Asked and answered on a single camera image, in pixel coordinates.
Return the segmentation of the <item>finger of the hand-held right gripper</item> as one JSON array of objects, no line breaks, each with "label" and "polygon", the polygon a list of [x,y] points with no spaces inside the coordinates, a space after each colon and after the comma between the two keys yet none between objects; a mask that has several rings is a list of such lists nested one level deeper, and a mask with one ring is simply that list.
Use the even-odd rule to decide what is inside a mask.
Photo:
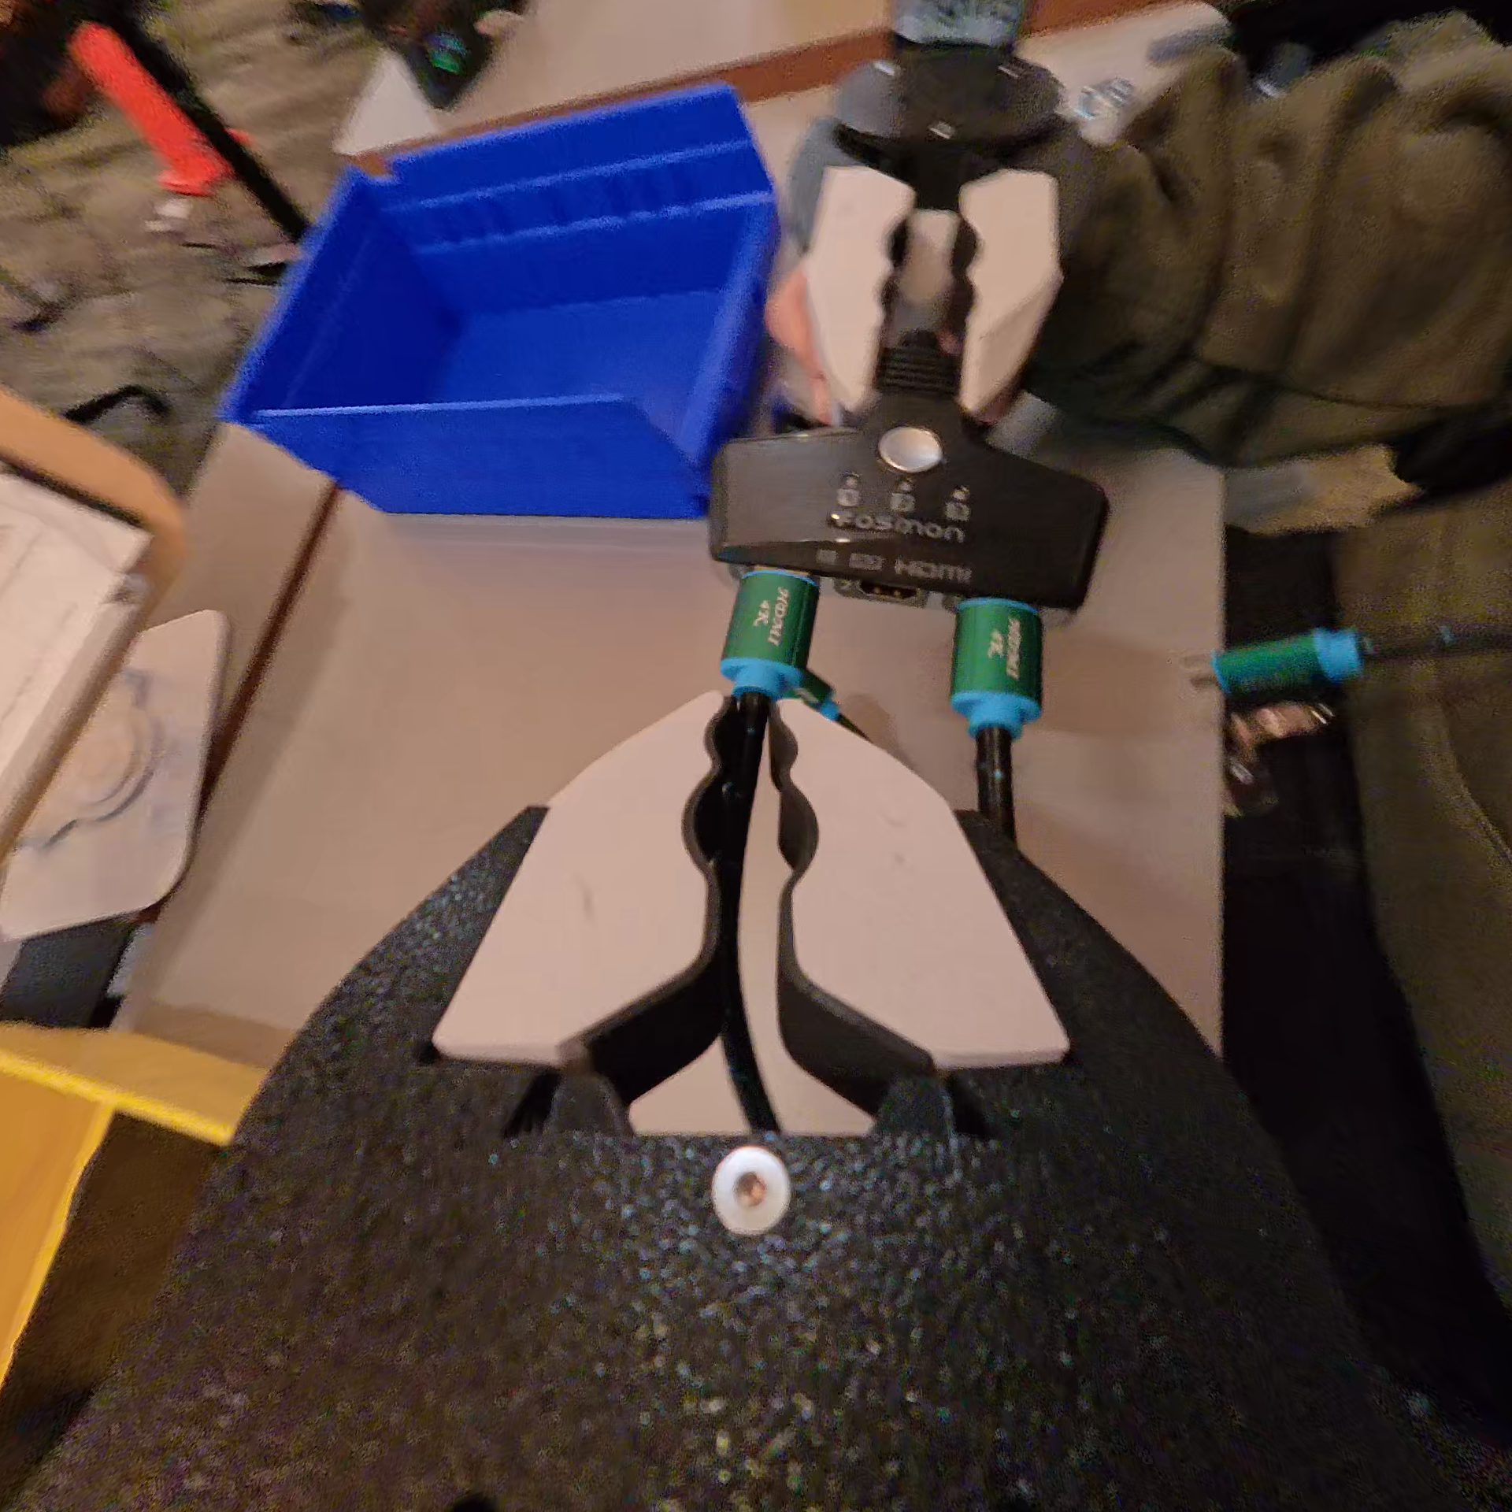
[{"label": "finger of the hand-held right gripper", "polygon": [[1061,288],[1056,180],[998,171],[966,181],[957,196],[957,217],[973,237],[962,273],[969,307],[960,334],[957,401],[962,410],[991,410],[1018,387]]},{"label": "finger of the hand-held right gripper", "polygon": [[894,237],[910,217],[910,187],[865,165],[829,165],[804,255],[809,343],[827,399],[845,415],[872,401],[894,280]]}]

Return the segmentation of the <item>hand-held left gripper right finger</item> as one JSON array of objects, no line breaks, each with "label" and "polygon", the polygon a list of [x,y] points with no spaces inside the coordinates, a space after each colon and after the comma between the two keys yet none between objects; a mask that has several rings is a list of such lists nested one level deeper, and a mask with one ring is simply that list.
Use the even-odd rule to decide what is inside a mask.
[{"label": "hand-held left gripper right finger", "polygon": [[807,705],[771,711],[768,752],[788,1056],[863,1112],[897,1081],[1058,1065],[1067,1029],[935,788]]}]

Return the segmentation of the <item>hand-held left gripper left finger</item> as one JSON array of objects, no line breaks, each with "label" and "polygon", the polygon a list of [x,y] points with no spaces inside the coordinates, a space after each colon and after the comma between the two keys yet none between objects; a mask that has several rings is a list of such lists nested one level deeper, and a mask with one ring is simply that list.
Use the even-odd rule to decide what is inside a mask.
[{"label": "hand-held left gripper left finger", "polygon": [[440,1056],[595,1072],[631,1103],[712,1045],[723,901],[696,820],[728,712],[699,693],[552,795],[433,1029]]}]

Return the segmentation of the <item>black video switch box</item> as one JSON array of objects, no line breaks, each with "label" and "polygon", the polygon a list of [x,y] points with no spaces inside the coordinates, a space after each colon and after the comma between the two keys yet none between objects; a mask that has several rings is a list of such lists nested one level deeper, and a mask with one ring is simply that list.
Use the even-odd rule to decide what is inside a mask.
[{"label": "black video switch box", "polygon": [[1077,610],[1103,545],[1103,489],[989,444],[957,405],[957,358],[933,333],[890,343],[876,374],[856,421],[721,448],[710,556],[876,599]]}]

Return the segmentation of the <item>blue plastic bin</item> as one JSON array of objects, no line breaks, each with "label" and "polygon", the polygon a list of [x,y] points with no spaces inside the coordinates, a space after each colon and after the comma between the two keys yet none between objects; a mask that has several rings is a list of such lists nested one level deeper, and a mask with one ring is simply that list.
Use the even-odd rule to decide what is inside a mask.
[{"label": "blue plastic bin", "polygon": [[352,165],[219,417],[388,514],[699,518],[779,239],[725,82]]}]

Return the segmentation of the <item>person's right forearm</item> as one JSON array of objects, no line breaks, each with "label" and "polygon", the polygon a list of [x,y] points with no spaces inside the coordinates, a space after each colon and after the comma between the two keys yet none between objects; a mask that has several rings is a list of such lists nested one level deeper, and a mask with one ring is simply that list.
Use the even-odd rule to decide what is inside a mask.
[{"label": "person's right forearm", "polygon": [[1200,52],[1110,144],[1023,388],[1263,466],[1508,417],[1509,63]]}]

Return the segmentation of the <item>person's right hand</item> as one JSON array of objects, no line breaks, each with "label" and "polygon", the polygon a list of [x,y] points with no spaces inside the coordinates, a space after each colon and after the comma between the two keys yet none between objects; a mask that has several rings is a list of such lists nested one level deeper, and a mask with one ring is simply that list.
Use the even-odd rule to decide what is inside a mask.
[{"label": "person's right hand", "polygon": [[780,401],[786,410],[804,423],[831,424],[836,412],[809,320],[804,255],[791,259],[768,293],[764,329],[777,349]]}]

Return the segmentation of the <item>beige table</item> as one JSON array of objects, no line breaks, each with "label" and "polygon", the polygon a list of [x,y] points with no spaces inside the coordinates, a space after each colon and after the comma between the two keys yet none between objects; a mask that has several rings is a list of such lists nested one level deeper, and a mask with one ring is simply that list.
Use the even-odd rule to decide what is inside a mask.
[{"label": "beige table", "polygon": [[[1016,48],[1074,97],[1108,81],[1153,88],[1225,32],[1225,16],[1205,3],[1047,1],[1029,5]],[[883,55],[890,41],[883,1],[530,3],[453,106],[426,104],[384,54],[332,149],[350,162],[383,158],[699,82],[726,82],[748,102],[800,95]]]}]

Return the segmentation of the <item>metal clip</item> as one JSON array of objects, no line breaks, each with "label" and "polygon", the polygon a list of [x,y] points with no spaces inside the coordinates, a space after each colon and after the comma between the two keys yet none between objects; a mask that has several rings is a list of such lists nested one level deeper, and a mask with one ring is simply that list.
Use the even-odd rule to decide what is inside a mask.
[{"label": "metal clip", "polygon": [[1335,709],[1317,698],[1277,698],[1259,705],[1225,707],[1221,716],[1221,811],[1247,819],[1275,806],[1266,750],[1328,729]]}]

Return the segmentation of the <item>black device with green light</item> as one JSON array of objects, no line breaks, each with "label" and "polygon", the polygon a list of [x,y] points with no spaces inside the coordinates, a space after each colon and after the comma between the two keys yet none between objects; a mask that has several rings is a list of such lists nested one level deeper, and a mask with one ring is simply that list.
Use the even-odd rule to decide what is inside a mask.
[{"label": "black device with green light", "polygon": [[467,93],[528,1],[356,1],[368,34],[406,68],[426,104]]}]

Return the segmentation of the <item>person's olive clothing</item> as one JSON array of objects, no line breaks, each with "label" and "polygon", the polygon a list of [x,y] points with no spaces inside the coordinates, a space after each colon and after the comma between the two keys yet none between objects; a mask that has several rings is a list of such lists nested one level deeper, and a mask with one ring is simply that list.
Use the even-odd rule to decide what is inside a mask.
[{"label": "person's olive clothing", "polygon": [[1211,669],[1234,703],[1344,694],[1374,936],[1508,1305],[1508,428],[1407,471],[1405,502],[1328,538],[1328,619],[1238,631]]}]

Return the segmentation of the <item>yellow plastic bin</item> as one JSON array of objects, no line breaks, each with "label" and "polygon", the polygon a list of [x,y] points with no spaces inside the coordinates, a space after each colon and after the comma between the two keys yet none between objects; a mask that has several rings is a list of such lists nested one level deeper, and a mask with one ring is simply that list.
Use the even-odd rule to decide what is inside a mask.
[{"label": "yellow plastic bin", "polygon": [[3,1022],[3,1411],[75,1405],[150,1310],[267,1076],[143,1033]]}]

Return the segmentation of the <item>cardboard box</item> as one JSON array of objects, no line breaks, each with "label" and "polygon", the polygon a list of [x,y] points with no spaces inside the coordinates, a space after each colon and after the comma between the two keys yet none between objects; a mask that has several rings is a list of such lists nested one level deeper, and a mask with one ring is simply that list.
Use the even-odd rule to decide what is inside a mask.
[{"label": "cardboard box", "polygon": [[1,388],[1,856],[185,554],[150,466]]}]

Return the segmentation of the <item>black pole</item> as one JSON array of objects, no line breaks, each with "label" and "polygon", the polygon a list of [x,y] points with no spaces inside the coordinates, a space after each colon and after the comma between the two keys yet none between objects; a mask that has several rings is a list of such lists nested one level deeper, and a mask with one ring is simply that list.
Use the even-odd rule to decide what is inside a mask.
[{"label": "black pole", "polygon": [[100,23],[125,41],[152,79],[167,88],[168,95],[186,109],[190,120],[222,154],[231,167],[230,181],[237,183],[257,205],[287,244],[296,246],[309,230],[309,217],[255,156],[249,142],[224,124],[213,106],[199,93],[186,70],[149,32],[141,12],[141,3],[84,3],[77,23]]}]

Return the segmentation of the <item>orange tube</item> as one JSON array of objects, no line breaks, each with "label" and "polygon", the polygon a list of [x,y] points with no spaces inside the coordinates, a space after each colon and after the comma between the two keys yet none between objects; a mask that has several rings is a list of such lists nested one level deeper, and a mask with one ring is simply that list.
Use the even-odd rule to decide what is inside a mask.
[{"label": "orange tube", "polygon": [[114,30],[95,21],[77,23],[68,37],[68,57],[154,153],[158,181],[167,194],[212,198],[233,176],[186,109]]}]

